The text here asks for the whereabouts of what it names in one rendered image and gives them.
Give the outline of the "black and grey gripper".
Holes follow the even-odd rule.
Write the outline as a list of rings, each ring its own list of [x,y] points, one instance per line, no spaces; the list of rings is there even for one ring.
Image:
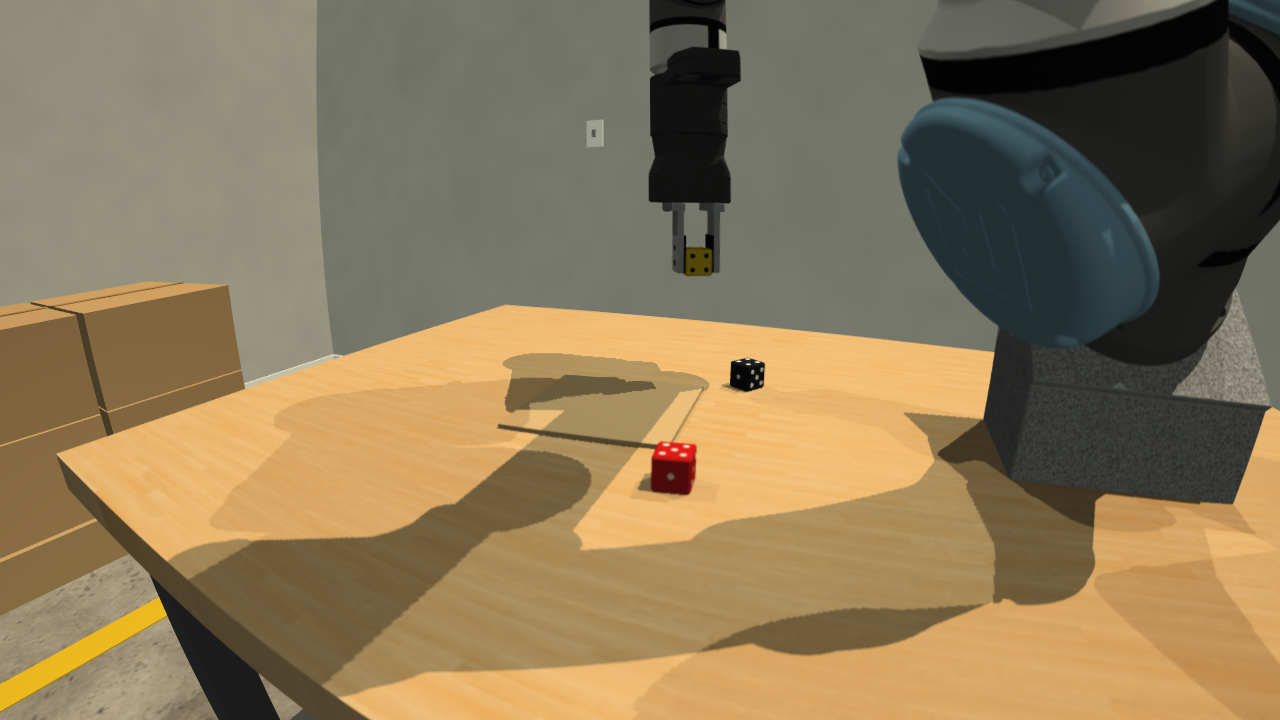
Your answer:
[[[721,47],[719,47],[721,46]],[[669,59],[668,59],[669,58]],[[655,152],[649,201],[673,211],[672,270],[686,273],[685,202],[707,211],[705,249],[721,272],[721,211],[731,202],[724,161],[727,88],[741,81],[737,50],[719,23],[666,26],[650,33],[650,136]]]

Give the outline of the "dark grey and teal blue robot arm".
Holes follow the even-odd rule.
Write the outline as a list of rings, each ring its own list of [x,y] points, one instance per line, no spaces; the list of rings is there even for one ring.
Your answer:
[[[973,306],[1143,366],[1219,331],[1280,222],[1280,0],[938,0],[916,47],[899,179]]]

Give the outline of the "red die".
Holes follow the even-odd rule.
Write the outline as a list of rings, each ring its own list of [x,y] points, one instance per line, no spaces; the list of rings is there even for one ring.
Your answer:
[[[696,445],[659,442],[652,455],[652,489],[690,495],[696,477]]]

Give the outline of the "yellow die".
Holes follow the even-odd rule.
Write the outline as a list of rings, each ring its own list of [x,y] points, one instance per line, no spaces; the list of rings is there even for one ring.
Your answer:
[[[684,275],[712,275],[712,250],[686,247],[686,273]]]

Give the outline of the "black die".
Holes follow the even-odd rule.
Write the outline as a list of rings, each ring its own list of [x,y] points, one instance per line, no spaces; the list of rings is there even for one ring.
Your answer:
[[[751,357],[742,357],[731,363],[730,386],[753,391],[764,386],[765,363]]]

